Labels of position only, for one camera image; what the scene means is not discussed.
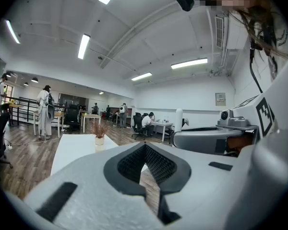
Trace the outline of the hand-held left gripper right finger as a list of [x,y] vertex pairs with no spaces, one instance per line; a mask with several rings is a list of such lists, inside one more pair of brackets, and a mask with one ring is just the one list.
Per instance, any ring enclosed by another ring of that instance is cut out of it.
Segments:
[[165,158],[170,177],[159,186],[164,221],[147,220],[146,229],[253,230],[246,198],[253,149],[233,158],[147,143],[154,157]]

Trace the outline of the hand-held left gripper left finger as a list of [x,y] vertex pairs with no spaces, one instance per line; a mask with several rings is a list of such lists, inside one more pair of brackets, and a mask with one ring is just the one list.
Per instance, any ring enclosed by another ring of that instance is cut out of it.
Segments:
[[42,221],[37,213],[46,200],[64,182],[77,185],[76,190],[52,223],[67,230],[159,230],[163,223],[151,211],[142,196],[123,195],[106,180],[106,161],[131,148],[118,146],[83,156],[39,183],[25,198],[29,217]]

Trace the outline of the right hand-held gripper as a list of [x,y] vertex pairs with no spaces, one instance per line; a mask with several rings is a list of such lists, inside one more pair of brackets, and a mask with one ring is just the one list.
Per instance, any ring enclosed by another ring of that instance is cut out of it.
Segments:
[[215,126],[182,129],[183,110],[175,114],[174,147],[198,153],[240,153],[266,138],[278,148],[288,146],[288,61],[269,88],[221,113]]

